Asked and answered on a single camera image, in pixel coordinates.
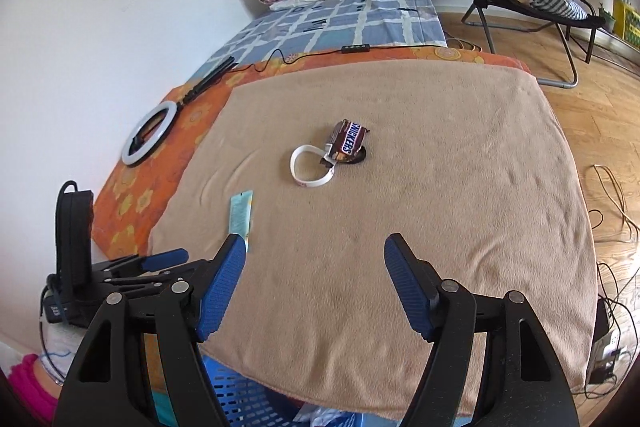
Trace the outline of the gloved left hand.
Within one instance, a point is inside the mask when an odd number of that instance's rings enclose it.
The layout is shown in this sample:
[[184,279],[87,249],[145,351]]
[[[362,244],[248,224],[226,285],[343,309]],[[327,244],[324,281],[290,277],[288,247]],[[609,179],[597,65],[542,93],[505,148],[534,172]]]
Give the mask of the gloved left hand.
[[50,324],[42,321],[40,363],[44,371],[62,385],[73,364],[86,330],[63,323]]

